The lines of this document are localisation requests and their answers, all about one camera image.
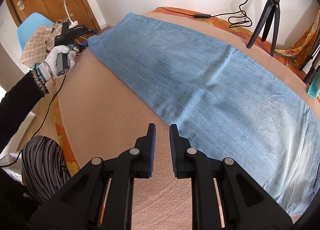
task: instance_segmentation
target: plaid cloth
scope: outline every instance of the plaid cloth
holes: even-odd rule
[[[62,24],[41,25],[25,45],[19,62],[27,67],[42,63],[54,47],[54,38],[61,34]]]

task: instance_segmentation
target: gloved hand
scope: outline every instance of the gloved hand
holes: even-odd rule
[[[45,82],[57,76],[57,58],[58,54],[61,52],[69,53],[68,58],[70,60],[70,69],[72,69],[75,65],[75,51],[71,51],[69,47],[64,45],[54,47],[47,58],[44,60],[44,62],[42,62],[38,67],[38,70],[39,72],[41,72],[42,77],[45,79]]]

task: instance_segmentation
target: fuzzy black sweater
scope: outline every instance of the fuzzy black sweater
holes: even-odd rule
[[[0,103],[0,153],[17,132],[21,123],[35,104],[43,97],[37,86],[32,71],[27,73]],[[27,223],[39,203],[28,198],[28,190],[20,182],[13,180],[0,169],[0,215],[1,228],[6,221],[7,229],[28,229]]]

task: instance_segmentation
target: black sleeve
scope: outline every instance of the black sleeve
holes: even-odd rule
[[[0,153],[17,132],[36,103],[44,96],[35,80],[36,71],[27,73],[0,103]]]

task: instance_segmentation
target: door frame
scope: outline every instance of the door frame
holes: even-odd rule
[[[5,1],[7,3],[10,15],[12,16],[14,23],[16,24],[17,27],[19,27],[20,24],[22,24],[22,21],[17,13],[17,10],[14,7],[13,1],[12,0],[5,0]],[[100,25],[98,24],[98,21],[97,21],[96,17],[94,16],[88,1],[87,0],[81,0],[81,1],[84,5],[88,15],[89,15],[89,18],[92,20],[94,27],[96,28],[97,31],[101,31]]]

